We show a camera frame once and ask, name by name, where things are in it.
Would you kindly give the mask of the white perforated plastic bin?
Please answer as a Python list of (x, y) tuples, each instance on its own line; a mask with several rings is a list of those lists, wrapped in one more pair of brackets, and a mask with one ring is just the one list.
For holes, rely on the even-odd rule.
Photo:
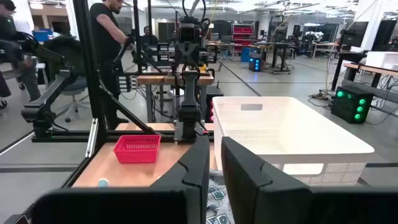
[(214, 150), (230, 137), (311, 186), (355, 185), (374, 148), (301, 101), (287, 96), (213, 98)]

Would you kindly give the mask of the person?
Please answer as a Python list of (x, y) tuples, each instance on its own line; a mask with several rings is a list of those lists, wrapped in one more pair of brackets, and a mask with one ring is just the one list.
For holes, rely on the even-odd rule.
[(114, 17), (120, 13), (122, 6), (123, 0), (102, 0), (101, 3), (94, 3), (89, 10), (99, 75), (115, 99), (119, 98), (120, 92), (118, 78), (111, 71), (112, 64), (127, 40)]
[(141, 36), (141, 45), (157, 45), (159, 43), (158, 38), (150, 33), (150, 27), (144, 27), (144, 35)]
[(0, 0), (0, 49), (5, 53), (6, 62), (10, 62), (17, 72), (17, 79), (26, 87), (30, 102), (41, 97), (37, 84), (37, 57), (22, 53), (21, 32), (32, 35), (30, 24), (25, 20), (16, 20), (16, 5), (12, 0)]

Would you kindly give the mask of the red storage shelf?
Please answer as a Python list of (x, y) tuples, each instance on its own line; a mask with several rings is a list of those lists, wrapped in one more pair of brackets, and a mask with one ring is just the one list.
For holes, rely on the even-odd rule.
[(243, 47), (252, 45), (256, 40), (254, 24), (234, 23), (231, 31), (234, 53), (241, 53)]

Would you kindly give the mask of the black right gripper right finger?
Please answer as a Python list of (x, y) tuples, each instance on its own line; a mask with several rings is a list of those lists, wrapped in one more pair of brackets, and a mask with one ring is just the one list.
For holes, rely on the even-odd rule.
[(311, 187), (230, 137), (221, 160), (235, 224), (398, 224), (398, 188)]

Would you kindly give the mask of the black monitor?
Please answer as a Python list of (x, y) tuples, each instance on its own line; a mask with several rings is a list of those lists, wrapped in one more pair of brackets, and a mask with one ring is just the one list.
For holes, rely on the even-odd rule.
[(397, 24), (396, 19), (382, 20), (377, 30), (376, 37), (372, 46), (372, 51), (386, 51), (389, 45), (389, 41), (392, 37), (392, 33)]
[(341, 43), (352, 47), (360, 47), (368, 27), (368, 22), (354, 22), (341, 31)]

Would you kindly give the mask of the grey office chair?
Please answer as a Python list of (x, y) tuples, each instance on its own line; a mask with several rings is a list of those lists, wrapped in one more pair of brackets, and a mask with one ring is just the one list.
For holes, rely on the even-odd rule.
[(68, 85), (63, 91), (62, 95), (69, 96), (71, 102), (57, 109), (60, 110), (60, 115), (64, 115), (66, 123), (70, 123), (72, 116), (79, 117), (79, 109), (90, 110), (90, 103), (84, 102), (89, 96), (86, 95), (80, 100), (76, 98), (77, 95), (82, 94), (87, 89), (87, 82), (85, 77), (78, 77), (72, 84)]

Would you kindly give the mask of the black computer green lights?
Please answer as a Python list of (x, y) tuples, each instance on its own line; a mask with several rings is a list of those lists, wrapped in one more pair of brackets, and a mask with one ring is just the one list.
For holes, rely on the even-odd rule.
[(339, 86), (335, 92), (331, 113), (347, 123), (365, 122), (374, 95), (354, 86)]

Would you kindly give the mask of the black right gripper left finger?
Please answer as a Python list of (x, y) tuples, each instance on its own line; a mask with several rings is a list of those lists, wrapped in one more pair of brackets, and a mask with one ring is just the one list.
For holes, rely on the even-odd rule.
[(205, 224), (210, 141), (200, 136), (149, 187), (53, 190), (38, 199), (32, 224)]

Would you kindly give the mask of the red plastic basket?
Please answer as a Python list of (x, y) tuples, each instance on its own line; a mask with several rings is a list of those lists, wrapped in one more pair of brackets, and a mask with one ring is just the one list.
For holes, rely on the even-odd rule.
[(123, 135), (113, 152), (119, 163), (154, 163), (157, 160), (160, 135)]

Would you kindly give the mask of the wooden desk black legs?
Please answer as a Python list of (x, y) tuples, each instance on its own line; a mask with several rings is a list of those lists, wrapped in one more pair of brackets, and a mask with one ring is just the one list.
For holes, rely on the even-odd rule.
[[(390, 101), (398, 104), (398, 93), (392, 93), (389, 90), (377, 89), (381, 75), (390, 75), (398, 79), (398, 70), (391, 70), (382, 67), (373, 67), (368, 65), (360, 64), (360, 60), (366, 58), (368, 51), (362, 52), (340, 52), (336, 72), (333, 76), (331, 83), (331, 91), (336, 90), (338, 77), (340, 76), (341, 67), (346, 67), (346, 76), (341, 82), (342, 85), (354, 86), (364, 91), (372, 93), (374, 96), (384, 98), (386, 101)], [(371, 86), (366, 86), (360, 83), (355, 83), (354, 79), (358, 70), (374, 73), (373, 82)]]

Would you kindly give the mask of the grey patterned cloth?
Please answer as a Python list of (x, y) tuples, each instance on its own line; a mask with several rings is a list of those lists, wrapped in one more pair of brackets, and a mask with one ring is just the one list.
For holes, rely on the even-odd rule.
[(210, 169), (206, 224), (234, 224), (228, 192), (221, 170)]

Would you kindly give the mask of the black computer red lights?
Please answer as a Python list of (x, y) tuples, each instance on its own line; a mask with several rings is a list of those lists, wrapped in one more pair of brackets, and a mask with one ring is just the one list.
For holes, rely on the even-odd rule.
[(223, 92), (218, 86), (209, 86), (206, 91), (206, 114), (205, 122), (214, 122), (214, 109), (213, 109), (213, 98), (224, 96)]

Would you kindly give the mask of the black computer blue lights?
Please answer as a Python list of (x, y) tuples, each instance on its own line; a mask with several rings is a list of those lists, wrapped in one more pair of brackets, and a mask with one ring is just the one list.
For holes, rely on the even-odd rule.
[(262, 71), (261, 58), (251, 57), (249, 59), (249, 70), (253, 72), (261, 72)]

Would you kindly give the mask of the white box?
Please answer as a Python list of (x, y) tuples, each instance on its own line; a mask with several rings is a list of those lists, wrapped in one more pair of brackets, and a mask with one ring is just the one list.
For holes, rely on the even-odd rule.
[(398, 52), (368, 52), (365, 65), (398, 71)]

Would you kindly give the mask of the black aluminium frame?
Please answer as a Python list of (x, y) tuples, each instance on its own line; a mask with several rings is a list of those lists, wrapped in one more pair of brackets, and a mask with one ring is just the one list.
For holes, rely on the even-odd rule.
[[(79, 38), (81, 40), (81, 50), (83, 57), (83, 69), (86, 82), (88, 84), (88, 93), (91, 103), (91, 111), (95, 121), (91, 125), (89, 131), (49, 131), (39, 124), (39, 118), (50, 112), (50, 105), (57, 99), (59, 94), (72, 84), (77, 78), (76, 70), (72, 67), (71, 62), (67, 59), (56, 56), (55, 53), (39, 46), (36, 48), (37, 55), (46, 58), (51, 62), (60, 62), (67, 67), (68, 75), (61, 75), (54, 81), (47, 91), (37, 101), (30, 106), (26, 105), (25, 109), (35, 109), (35, 115), (32, 117), (34, 124), (35, 137), (33, 142), (86, 142), (88, 149), (85, 158), (75, 168), (72, 174), (63, 183), (63, 188), (70, 188), (81, 176), (89, 162), (95, 157), (100, 148), (109, 142), (117, 142), (123, 135), (160, 135), (161, 142), (175, 142), (174, 131), (155, 131), (148, 127), (134, 114), (128, 111), (122, 104), (116, 100), (105, 87), (102, 86), (100, 77), (96, 67), (96, 58), (93, 43), (93, 34), (90, 28), (90, 17), (88, 15), (88, 3), (86, 0), (72, 0), (73, 10), (75, 11), (76, 25)], [(106, 128), (105, 113), (103, 108), (103, 100), (111, 100), (132, 122), (140, 127), (140, 130), (118, 131), (108, 130)]]

